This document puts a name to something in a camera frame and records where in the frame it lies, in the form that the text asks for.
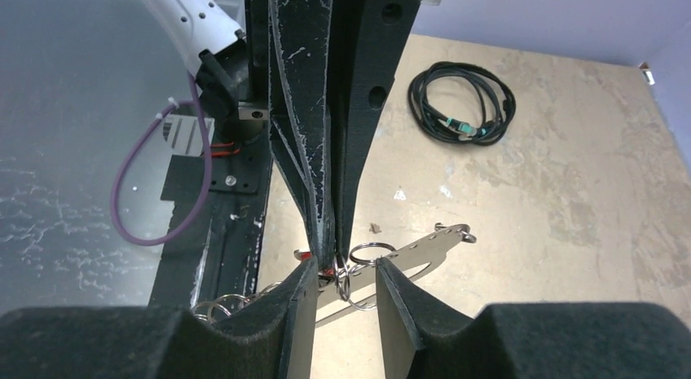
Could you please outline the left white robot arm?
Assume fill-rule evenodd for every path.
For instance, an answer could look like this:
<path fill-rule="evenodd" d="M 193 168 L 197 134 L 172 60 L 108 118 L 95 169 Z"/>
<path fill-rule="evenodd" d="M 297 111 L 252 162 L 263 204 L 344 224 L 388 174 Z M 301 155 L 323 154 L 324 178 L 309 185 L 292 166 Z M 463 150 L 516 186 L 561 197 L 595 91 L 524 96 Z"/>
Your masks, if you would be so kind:
<path fill-rule="evenodd" d="M 231 131 L 252 112 L 321 269 L 344 265 L 359 181 L 413 23 L 432 0 L 141 0 L 180 54 L 195 103 Z"/>

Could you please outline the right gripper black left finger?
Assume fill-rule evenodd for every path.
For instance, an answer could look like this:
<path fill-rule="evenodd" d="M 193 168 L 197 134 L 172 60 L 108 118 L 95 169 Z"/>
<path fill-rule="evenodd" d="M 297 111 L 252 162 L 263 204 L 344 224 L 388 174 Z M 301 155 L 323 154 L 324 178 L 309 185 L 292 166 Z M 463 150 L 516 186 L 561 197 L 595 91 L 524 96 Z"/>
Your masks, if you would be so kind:
<path fill-rule="evenodd" d="M 318 264 L 216 324 L 174 307 L 34 307 L 1 318 L 4 378 L 305 378 Z"/>

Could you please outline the red-headed key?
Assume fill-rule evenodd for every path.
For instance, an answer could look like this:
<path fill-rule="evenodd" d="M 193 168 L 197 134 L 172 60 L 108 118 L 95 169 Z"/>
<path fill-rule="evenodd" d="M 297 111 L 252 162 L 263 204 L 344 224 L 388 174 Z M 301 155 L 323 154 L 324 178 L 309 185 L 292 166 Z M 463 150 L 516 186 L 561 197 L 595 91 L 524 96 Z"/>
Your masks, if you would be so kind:
<path fill-rule="evenodd" d="M 296 249 L 293 251 L 293 256 L 295 257 L 296 260 L 298 260 L 300 262 L 304 262 L 305 260 L 312 258 L 313 254 L 311 251 L 309 251 L 307 249 Z M 326 288 L 327 286 L 331 285 L 334 282 L 335 275 L 334 275 L 334 269 L 333 268 L 322 269 L 319 267 L 319 264 L 317 264 L 317 270 L 318 270 L 319 287 L 321 289 Z"/>

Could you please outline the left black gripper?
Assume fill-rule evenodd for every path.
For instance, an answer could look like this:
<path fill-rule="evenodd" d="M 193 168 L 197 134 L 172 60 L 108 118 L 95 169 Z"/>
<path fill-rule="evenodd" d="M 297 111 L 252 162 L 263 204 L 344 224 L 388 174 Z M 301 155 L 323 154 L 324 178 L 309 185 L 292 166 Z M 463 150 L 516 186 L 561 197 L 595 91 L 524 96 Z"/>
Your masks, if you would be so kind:
<path fill-rule="evenodd" d="M 398 63 L 418 10 L 437 1 L 245 0 L 254 94 L 267 98 L 272 152 L 322 269 L 335 249 L 348 255 Z"/>

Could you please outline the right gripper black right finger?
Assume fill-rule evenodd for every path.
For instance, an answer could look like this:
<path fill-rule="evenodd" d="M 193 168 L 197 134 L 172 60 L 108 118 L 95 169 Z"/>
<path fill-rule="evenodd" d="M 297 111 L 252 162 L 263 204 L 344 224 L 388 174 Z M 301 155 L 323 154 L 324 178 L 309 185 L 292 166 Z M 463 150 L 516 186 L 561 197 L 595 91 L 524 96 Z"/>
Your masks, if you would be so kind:
<path fill-rule="evenodd" d="M 687 378 L 690 331 L 644 302 L 499 303 L 469 317 L 376 263 L 388 378 Z"/>

